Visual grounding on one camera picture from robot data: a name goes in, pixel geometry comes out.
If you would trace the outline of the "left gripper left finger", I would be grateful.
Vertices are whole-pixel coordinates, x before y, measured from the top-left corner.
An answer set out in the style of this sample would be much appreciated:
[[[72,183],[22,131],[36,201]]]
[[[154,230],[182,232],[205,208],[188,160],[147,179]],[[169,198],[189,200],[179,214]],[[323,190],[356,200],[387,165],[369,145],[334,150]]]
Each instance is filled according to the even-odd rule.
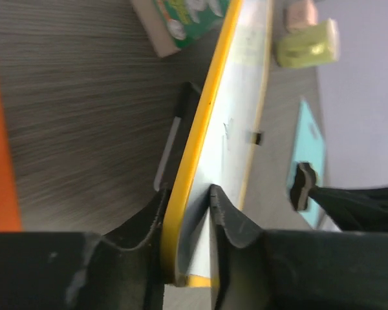
[[[159,190],[111,232],[0,232],[0,309],[161,309]]]

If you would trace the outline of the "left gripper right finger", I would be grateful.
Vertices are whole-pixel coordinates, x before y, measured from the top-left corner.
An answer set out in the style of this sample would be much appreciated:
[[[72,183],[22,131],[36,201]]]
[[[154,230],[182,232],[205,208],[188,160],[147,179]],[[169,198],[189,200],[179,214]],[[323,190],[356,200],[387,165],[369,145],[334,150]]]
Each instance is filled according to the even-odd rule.
[[[210,187],[213,309],[388,309],[388,234],[265,230]]]

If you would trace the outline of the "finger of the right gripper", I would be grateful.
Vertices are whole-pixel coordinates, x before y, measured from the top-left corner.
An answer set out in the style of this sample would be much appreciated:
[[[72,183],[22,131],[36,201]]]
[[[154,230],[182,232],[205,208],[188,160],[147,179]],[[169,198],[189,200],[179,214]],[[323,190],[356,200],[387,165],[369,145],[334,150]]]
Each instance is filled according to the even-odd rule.
[[[315,200],[342,231],[388,233],[388,187],[336,189],[314,187]]]

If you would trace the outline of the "whiteboard with orange frame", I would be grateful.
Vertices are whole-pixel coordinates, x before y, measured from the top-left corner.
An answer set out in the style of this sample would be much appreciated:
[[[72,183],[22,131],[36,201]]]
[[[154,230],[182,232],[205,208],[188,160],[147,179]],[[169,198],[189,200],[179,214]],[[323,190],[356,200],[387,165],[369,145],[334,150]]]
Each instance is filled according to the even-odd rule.
[[[211,59],[167,204],[161,240],[165,281],[211,284],[212,185],[241,209],[268,80],[273,1],[232,1]]]

